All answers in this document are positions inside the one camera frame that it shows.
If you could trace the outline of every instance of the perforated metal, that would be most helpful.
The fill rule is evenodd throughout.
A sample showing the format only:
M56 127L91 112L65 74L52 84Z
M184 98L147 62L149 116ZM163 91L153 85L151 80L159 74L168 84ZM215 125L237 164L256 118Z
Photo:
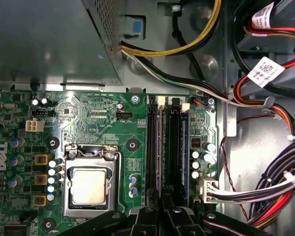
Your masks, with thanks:
M95 8L101 20L114 55L119 50L119 9L120 0L94 0Z

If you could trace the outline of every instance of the motherboard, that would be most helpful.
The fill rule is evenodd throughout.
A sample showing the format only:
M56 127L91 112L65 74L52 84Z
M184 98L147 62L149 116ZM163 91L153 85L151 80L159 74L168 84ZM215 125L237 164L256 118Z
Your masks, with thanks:
M217 177L208 97L0 90L0 236L56 236L147 189L177 206Z

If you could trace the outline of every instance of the cpu socket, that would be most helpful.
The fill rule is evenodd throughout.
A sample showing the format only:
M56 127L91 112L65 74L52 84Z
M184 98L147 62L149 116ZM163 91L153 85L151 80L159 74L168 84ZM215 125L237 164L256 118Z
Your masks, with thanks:
M63 214L87 219L114 210L120 185L117 147L70 144L64 156Z

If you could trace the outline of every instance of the barcode label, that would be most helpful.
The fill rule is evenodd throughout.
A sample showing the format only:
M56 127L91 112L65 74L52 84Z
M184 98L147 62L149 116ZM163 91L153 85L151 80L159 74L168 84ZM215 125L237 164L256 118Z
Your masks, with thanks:
M270 26L270 14L273 9L274 2L270 3L268 6L265 6L260 11L256 12L252 17L252 22L255 26L262 29L269 29Z
M267 57L263 57L247 76L263 88L278 77L284 70L285 68L281 65Z

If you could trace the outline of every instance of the black ram slot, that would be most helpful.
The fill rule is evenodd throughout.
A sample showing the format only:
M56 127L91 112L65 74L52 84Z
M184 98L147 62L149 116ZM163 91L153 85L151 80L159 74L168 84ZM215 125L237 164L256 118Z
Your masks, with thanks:
M155 104L155 97L149 97L149 104L147 107L147 156L146 156L146 191L151 188L156 188L157 182L157 115L158 108Z
M173 106L169 114L168 125L168 182L174 189L173 200L176 206L183 206L182 169L182 120L180 107Z

